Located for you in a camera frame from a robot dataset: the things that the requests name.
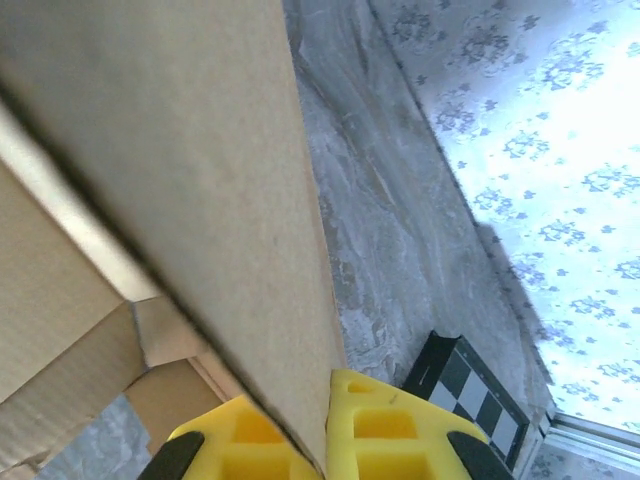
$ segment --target black and white checkerboard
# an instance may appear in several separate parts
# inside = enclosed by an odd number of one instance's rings
[[[432,332],[402,388],[478,425],[513,469],[529,421],[464,337]]]

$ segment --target floral wallpaper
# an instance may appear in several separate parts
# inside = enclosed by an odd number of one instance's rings
[[[561,411],[640,432],[640,0],[370,0]]]

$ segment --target floor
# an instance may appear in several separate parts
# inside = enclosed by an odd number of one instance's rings
[[[558,409],[640,433],[640,2],[369,4]]]
[[[543,445],[529,480],[637,480],[637,473],[610,465],[597,455],[584,456],[551,445]]]
[[[149,435],[124,395],[116,398],[37,480],[133,480],[149,463]]]
[[[350,365],[397,385],[431,330],[464,334],[544,408],[529,331],[368,3],[284,4]]]

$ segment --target cardboard flap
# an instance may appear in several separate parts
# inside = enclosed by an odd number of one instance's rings
[[[0,403],[122,300],[0,163]]]
[[[37,471],[144,369],[123,303],[0,404],[0,475],[20,464]]]
[[[0,157],[71,241],[124,298],[160,294],[140,265],[84,205],[51,160],[0,104]]]
[[[238,380],[229,373],[213,350],[208,349],[197,357],[190,358],[189,363],[223,402],[243,393]]]
[[[152,455],[180,425],[222,403],[187,360],[151,369],[125,394],[149,433]]]
[[[279,0],[2,2],[4,99],[316,466],[336,345]]]
[[[0,480],[33,480],[36,472],[28,465],[20,465],[6,472],[0,473]]]
[[[143,300],[132,308],[149,367],[195,357],[208,350],[205,341],[167,297]]]

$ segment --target metal window frame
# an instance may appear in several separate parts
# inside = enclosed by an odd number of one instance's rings
[[[545,443],[640,475],[640,435],[557,413]]]

